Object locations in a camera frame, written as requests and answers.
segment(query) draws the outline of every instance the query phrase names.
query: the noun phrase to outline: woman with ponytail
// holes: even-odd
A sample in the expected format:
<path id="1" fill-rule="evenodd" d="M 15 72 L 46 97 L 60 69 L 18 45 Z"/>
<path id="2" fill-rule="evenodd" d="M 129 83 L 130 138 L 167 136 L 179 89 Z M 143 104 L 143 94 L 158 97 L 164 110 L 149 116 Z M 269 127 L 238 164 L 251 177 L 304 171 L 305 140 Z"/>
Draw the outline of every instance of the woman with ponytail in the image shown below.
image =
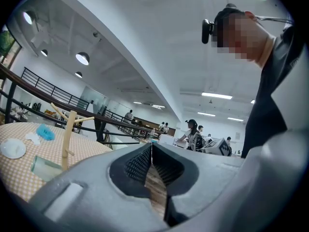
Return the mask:
<path id="1" fill-rule="evenodd" d="M 185 122 L 188 123 L 189 130 L 180 139 L 178 139 L 177 142 L 180 142 L 184 140 L 185 138 L 188 138 L 189 147 L 187 149 L 192 150 L 190 145 L 194 141 L 194 135 L 198 132 L 197 122 L 194 119 L 190 119 L 189 121 L 186 120 Z"/>

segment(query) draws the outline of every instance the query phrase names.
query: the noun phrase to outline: blue plastic object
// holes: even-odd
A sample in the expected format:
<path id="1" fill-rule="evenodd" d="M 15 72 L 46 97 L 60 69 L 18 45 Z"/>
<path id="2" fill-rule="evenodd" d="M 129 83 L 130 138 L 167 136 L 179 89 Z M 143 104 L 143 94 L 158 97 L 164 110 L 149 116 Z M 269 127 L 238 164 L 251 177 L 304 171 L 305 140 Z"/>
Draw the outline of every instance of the blue plastic object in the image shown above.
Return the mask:
<path id="1" fill-rule="evenodd" d="M 55 139 L 55 134 L 44 124 L 37 128 L 37 134 L 48 141 Z"/>

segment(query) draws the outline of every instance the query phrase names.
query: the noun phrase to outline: checkered tablecloth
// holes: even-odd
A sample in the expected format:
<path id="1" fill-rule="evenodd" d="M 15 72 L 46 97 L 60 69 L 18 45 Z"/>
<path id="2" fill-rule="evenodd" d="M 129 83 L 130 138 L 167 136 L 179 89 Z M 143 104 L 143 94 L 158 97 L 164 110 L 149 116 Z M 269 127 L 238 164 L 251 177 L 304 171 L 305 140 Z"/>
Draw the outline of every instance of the checkered tablecloth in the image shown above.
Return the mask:
<path id="1" fill-rule="evenodd" d="M 40 137 L 41 145 L 34 145 L 31 140 L 25 139 L 25 135 L 29 132 L 35 133 L 39 126 L 38 123 L 11 123 L 0 126 L 0 142 L 16 138 L 26 145 L 26 153 L 19 159 L 9 159 L 0 153 L 0 177 L 3 183 L 9 191 L 25 201 L 45 184 L 30 170 L 34 157 L 37 155 L 61 165 L 65 130 L 48 126 L 55 134 L 55 139 L 46 141 Z M 74 156 L 69 154 L 69 167 L 85 158 L 111 151 L 110 148 L 74 132 L 71 134 L 69 150 L 75 154 Z"/>

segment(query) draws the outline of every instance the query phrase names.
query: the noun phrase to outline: white box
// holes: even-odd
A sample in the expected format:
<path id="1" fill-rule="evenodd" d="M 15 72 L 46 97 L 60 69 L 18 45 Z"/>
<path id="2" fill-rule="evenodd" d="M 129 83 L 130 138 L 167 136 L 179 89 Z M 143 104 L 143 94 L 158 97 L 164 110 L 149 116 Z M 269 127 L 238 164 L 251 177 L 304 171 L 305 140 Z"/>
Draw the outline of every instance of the white box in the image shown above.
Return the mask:
<path id="1" fill-rule="evenodd" d="M 174 141 L 175 141 L 174 137 L 167 135 L 167 134 L 161 134 L 159 143 L 173 145 Z"/>

